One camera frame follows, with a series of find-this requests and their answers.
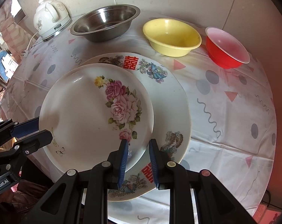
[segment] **kettle handle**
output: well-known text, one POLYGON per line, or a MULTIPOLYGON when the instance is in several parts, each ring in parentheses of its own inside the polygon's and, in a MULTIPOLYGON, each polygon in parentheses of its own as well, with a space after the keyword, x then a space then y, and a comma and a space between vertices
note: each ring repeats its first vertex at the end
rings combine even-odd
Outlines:
POLYGON ((52 22, 53 23, 56 22, 59 19, 58 13, 51 3, 46 3, 45 9, 48 9, 50 14, 52 15, 52 17, 53 17, 52 22))

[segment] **pink rose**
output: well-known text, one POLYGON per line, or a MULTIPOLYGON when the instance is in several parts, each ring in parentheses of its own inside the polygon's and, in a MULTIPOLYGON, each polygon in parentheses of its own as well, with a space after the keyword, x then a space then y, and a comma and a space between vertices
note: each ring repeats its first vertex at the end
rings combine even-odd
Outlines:
POLYGON ((133 95, 118 95, 111 105, 111 113, 113 120, 119 124, 125 124, 128 121, 133 121, 137 113, 138 107, 136 99, 133 95))
POLYGON ((126 87, 122 85, 121 81, 110 82, 106 88, 106 96, 109 101, 111 98, 116 98, 118 95, 126 93, 126 87))
POLYGON ((128 142, 132 139, 132 131, 128 129, 124 129, 119 133, 119 139, 127 139, 128 142))

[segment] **red bowl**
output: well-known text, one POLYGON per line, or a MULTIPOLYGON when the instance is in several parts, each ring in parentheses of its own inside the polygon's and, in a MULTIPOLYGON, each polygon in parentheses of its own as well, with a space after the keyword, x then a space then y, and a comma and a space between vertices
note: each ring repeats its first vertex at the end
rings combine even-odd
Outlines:
POLYGON ((214 27, 205 32, 208 55, 218 66, 230 69, 250 62, 246 48, 231 34, 214 27))

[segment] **white plate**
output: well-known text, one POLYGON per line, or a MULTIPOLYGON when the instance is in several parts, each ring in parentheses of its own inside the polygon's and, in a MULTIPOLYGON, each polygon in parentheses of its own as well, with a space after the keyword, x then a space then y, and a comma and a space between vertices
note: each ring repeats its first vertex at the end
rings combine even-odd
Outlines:
POLYGON ((91 169, 129 141, 127 168, 143 155, 153 129, 150 97, 140 81, 117 66, 92 64, 61 77, 46 95, 39 129, 52 132, 45 152, 66 172, 91 169))
MULTIPOLYGON (((128 68, 140 80, 153 106, 152 138, 173 161, 180 162, 191 139, 191 116, 185 91, 172 73, 160 63, 134 53, 99 55, 82 65, 98 62, 128 68)), ((108 200, 131 200, 154 188, 149 151, 146 149, 140 160, 125 173, 121 189, 109 190, 108 200)))

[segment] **round table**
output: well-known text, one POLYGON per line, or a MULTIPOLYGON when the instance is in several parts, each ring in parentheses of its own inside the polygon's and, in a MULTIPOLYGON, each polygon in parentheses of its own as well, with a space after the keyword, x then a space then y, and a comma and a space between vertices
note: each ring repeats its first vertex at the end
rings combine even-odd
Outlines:
MULTIPOLYGON (((209 169, 253 215, 270 179, 276 144, 275 109, 261 63, 250 55, 247 65, 220 68, 207 54, 204 28, 190 23, 201 34, 202 45, 183 57, 161 55, 142 33, 143 24, 154 18, 166 16, 142 12, 124 35, 107 42, 73 36, 69 26, 50 41, 39 43, 9 81, 0 116, 18 122, 39 116, 53 84, 94 56, 135 52, 149 57, 175 75, 188 97, 192 137, 181 165, 192 171, 209 169)), ((54 182, 62 175, 43 149, 31 159, 54 182)), ((108 215, 117 223, 168 223, 169 196, 169 191, 155 189, 130 201, 109 202, 108 215)))

